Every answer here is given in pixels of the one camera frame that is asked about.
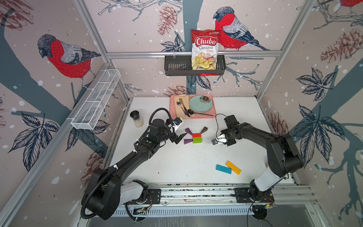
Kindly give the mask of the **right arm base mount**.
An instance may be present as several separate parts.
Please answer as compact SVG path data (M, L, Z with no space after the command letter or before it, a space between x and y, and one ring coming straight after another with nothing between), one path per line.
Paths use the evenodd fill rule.
M260 192L257 189L250 188L234 188L234 196L237 203L268 203L272 204L275 202L272 191Z

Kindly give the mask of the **teal rectangular block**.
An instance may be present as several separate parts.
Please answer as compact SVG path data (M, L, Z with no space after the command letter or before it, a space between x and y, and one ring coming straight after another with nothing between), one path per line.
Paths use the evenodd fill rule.
M216 170L219 172L223 172L226 174L231 174L232 173L232 169L226 166L222 166L222 165L216 165Z

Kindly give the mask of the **purple wedge block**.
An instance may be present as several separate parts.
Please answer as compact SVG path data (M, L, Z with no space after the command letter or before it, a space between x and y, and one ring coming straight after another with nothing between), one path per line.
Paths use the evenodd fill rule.
M193 139L184 139L184 144L188 144L193 142Z
M191 132L191 130L189 128L186 128L185 131L190 134L190 135L193 135L193 133Z

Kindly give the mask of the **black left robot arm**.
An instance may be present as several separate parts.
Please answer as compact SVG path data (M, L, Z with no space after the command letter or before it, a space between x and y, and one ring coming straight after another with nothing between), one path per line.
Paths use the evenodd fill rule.
M120 204L132 200L145 200L148 186L133 180L124 183L126 178L143 162L150 159L161 147L162 142L170 140L178 143L180 136L175 132L183 120L153 120L142 136L134 143L134 149L126 157L107 169L98 168L91 176L82 198L80 215L83 219L98 216L109 219Z

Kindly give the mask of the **dark brown wedge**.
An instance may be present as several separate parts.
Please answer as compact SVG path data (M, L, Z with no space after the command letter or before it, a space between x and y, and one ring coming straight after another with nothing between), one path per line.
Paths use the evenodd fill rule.
M204 133L204 132L206 132L207 130L208 130L208 128L207 128L207 127L204 127L200 133L201 133L201 134L203 134L203 133Z

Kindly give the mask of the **red rectangular block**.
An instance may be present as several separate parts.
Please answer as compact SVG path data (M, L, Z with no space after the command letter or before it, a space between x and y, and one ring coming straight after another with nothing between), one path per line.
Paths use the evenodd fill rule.
M201 138L201 134L200 133L195 133L192 136L193 136L193 138Z

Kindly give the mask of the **green rectangular block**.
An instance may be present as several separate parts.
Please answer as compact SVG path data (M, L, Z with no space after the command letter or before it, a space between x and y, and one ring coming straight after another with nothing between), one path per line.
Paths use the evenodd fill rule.
M196 143L202 143L202 138L201 137L194 137L193 138L193 143L196 144Z

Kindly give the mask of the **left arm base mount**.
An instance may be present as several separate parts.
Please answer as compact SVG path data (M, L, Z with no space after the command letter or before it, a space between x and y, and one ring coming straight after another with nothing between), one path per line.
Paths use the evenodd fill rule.
M161 189L147 189L141 193L140 198L127 202L128 205L160 204Z

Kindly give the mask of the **yellow rectangular block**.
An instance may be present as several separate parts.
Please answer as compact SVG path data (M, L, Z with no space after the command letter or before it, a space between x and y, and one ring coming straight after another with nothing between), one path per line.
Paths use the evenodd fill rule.
M229 167L233 172L235 172L237 175L240 175L241 169L239 169L236 165L234 165L232 162L227 161L226 166Z

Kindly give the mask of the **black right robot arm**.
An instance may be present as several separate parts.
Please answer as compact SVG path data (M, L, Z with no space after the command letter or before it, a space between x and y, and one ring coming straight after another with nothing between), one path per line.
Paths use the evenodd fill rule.
M231 146L236 144L236 140L246 139L267 151L268 166L259 177L250 182L249 196L252 201L261 200L286 175L304 166L300 152L289 134L277 135L255 128L249 123L241 124L234 115L225 117L224 121L227 128L216 137L217 143Z

